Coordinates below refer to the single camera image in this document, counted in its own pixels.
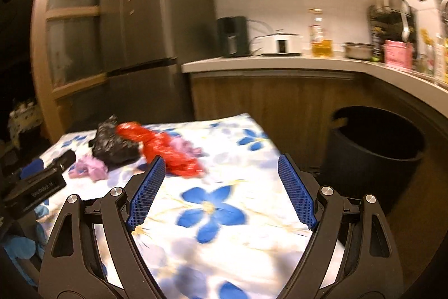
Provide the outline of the purple bag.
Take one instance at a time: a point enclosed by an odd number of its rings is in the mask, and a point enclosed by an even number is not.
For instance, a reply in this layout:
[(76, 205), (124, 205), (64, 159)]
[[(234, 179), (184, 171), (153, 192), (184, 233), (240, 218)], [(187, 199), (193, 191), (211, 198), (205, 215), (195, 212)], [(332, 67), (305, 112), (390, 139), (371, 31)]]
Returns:
[(93, 156), (81, 156), (68, 170), (71, 179), (89, 178), (93, 182), (108, 179), (108, 168), (106, 164)]

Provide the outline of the red plastic bag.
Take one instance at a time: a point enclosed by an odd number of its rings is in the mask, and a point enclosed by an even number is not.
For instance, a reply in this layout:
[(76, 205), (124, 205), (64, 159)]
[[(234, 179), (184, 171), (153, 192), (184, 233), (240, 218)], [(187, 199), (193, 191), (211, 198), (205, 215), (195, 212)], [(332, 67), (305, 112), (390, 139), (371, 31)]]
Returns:
[(172, 175), (183, 178), (197, 178), (205, 173), (204, 168), (195, 157), (180, 152), (171, 145), (172, 138), (166, 132), (151, 131), (137, 122), (119, 124), (115, 131), (118, 136), (143, 144), (143, 155), (147, 162), (156, 156), (165, 161), (166, 170)]

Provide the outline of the black trash bin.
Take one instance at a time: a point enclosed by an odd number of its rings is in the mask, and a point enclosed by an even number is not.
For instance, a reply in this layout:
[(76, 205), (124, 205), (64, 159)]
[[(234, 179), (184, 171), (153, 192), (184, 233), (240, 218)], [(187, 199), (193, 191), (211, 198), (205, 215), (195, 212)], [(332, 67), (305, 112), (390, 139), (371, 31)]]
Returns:
[(336, 110), (319, 184), (341, 196), (371, 194), (389, 214), (412, 180), (426, 149), (424, 134), (409, 119), (382, 108), (353, 105)]

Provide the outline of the black plastic bag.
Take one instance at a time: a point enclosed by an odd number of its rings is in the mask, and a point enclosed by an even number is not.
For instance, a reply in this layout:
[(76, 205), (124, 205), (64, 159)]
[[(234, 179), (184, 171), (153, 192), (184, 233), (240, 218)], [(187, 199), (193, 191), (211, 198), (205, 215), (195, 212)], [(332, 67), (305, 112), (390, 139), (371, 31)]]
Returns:
[(98, 125), (94, 139), (89, 141), (92, 156), (114, 170), (140, 159), (139, 144), (118, 135), (115, 115)]

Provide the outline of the wooden glass door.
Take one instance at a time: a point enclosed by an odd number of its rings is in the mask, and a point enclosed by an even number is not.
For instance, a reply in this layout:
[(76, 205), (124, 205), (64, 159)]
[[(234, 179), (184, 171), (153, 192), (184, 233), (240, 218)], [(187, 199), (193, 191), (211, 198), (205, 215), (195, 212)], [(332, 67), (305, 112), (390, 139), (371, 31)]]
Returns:
[(51, 142), (109, 115), (99, 0), (33, 0), (33, 82)]

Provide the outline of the wooden lower cabinet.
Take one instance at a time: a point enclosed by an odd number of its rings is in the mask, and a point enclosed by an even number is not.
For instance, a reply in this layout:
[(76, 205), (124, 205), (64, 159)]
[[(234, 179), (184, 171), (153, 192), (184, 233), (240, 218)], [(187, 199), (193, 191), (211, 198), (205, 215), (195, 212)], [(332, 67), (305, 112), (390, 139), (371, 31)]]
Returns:
[(370, 105), (365, 79), (349, 72), (217, 71), (190, 80), (196, 119), (248, 113), (301, 168), (321, 165), (334, 111)]

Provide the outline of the grey refrigerator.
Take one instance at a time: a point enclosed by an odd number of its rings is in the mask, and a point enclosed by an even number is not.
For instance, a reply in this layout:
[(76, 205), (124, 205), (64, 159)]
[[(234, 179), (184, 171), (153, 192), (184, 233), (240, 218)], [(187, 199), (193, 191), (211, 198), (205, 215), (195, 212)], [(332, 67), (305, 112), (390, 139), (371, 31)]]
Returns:
[(218, 54), (214, 0), (99, 0), (100, 51), (119, 121), (192, 121), (184, 64)]

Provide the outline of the pink utensil holder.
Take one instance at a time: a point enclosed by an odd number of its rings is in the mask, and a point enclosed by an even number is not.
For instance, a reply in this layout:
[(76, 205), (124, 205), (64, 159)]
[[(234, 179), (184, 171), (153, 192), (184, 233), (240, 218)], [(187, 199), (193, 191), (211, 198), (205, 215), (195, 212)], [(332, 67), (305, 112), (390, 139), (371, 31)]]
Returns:
[(384, 43), (384, 63), (393, 68), (412, 68), (412, 43), (386, 40)]

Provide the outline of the steel bowl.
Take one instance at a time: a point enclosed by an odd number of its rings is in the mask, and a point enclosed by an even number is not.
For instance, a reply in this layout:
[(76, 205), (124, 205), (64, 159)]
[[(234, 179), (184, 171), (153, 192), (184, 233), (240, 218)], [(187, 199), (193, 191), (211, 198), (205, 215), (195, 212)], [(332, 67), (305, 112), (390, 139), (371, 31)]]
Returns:
[(346, 58), (370, 61), (374, 56), (374, 46), (368, 43), (344, 43), (342, 47)]

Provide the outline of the cooking oil bottle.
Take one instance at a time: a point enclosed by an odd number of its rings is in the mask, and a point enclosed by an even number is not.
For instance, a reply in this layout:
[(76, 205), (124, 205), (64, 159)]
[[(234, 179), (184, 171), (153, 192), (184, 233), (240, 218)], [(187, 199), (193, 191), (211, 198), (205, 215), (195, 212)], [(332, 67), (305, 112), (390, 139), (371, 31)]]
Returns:
[(311, 54), (314, 57), (330, 58), (333, 56), (333, 42), (326, 34), (323, 25), (323, 11), (321, 8), (309, 8), (311, 16), (309, 25)]

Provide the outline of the yellow detergent bottle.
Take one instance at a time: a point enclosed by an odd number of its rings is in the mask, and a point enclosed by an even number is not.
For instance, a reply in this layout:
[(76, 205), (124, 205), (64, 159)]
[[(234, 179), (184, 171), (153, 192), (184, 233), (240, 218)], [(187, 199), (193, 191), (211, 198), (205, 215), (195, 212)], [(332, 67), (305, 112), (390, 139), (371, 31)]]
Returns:
[(448, 38), (444, 37), (442, 42), (442, 56), (444, 62), (444, 82), (448, 83)]

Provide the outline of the black air fryer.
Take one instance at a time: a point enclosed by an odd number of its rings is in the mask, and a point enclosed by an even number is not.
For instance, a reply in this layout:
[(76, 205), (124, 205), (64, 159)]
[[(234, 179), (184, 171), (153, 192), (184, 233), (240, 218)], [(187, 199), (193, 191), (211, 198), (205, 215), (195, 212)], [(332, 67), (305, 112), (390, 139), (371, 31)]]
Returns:
[(220, 52), (225, 58), (250, 55), (248, 20), (243, 16), (221, 17), (217, 20)]

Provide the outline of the white rice cooker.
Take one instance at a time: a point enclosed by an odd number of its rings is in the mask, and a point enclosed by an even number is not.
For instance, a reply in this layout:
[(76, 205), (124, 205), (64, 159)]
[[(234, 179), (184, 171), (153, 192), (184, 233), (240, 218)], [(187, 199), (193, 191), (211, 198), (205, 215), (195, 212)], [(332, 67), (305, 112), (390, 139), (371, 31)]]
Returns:
[(264, 56), (301, 56), (302, 36), (278, 30), (257, 37), (257, 45)]

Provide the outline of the black dish rack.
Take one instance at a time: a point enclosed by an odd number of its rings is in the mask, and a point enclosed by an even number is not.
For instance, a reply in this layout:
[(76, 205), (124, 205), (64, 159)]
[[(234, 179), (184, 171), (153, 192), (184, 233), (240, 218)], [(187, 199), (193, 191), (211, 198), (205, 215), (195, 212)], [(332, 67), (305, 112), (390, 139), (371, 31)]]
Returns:
[(375, 0), (368, 8), (368, 27), (375, 60), (385, 62), (386, 40), (409, 43), (412, 56), (417, 55), (415, 9), (406, 0)]

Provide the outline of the chrome faucet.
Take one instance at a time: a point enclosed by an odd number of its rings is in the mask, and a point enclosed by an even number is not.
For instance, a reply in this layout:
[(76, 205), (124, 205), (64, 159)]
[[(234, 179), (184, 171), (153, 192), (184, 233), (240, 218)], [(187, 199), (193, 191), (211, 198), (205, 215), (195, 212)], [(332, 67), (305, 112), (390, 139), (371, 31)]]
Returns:
[(448, 0), (442, 0), (440, 3), (440, 16), (444, 24), (448, 23)]

